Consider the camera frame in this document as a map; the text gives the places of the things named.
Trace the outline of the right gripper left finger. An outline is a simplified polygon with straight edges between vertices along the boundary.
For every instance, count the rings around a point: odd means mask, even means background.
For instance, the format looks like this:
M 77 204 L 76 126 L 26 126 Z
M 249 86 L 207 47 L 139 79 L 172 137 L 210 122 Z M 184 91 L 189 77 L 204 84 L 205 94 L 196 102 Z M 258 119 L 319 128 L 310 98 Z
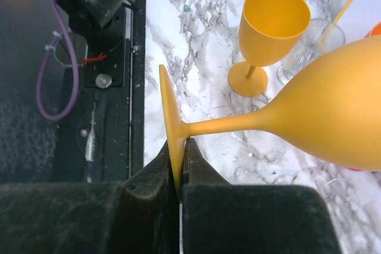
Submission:
M 2 253 L 179 253 L 168 146 L 125 182 L 3 184 Z

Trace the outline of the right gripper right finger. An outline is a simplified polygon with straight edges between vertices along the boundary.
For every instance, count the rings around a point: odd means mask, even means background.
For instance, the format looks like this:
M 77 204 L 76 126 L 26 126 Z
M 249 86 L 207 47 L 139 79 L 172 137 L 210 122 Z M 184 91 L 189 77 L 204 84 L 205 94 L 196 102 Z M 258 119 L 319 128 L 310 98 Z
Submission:
M 329 211 L 312 188 L 233 185 L 185 145 L 185 253 L 341 253 Z

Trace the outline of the yellow wine glass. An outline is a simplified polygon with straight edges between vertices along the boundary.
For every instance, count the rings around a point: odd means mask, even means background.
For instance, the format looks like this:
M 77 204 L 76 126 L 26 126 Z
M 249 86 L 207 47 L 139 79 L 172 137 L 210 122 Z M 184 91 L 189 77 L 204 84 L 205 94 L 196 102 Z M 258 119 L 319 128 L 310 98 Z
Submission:
M 291 51 L 310 20 L 311 11 L 304 0 L 245 0 L 238 31 L 244 60 L 229 70 L 232 90 L 245 97 L 262 94 L 268 85 L 263 68 Z
M 324 54 L 295 75 L 264 107 L 197 123 L 182 121 L 165 66 L 159 67 L 167 144 L 177 192 L 182 190 L 186 140 L 261 130 L 327 162 L 380 170 L 380 37 Z

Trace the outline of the clear wine glass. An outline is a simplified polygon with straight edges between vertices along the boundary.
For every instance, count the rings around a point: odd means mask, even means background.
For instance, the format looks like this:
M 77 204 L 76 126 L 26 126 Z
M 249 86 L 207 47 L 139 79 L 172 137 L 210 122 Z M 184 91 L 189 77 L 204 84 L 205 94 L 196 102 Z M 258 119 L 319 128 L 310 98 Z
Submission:
M 315 59 L 345 43 L 345 33 L 337 24 L 322 18 L 311 19 L 297 44 L 281 60 L 281 66 L 277 70 L 278 81 L 285 85 Z

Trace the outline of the orange plastic wine glass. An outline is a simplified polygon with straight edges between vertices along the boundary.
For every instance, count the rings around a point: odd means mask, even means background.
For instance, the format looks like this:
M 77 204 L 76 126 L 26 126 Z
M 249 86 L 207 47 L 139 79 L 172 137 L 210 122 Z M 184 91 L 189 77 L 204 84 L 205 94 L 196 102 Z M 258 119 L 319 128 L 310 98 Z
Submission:
M 381 35 L 381 22 L 377 23 L 366 35 L 365 37 L 378 36 Z

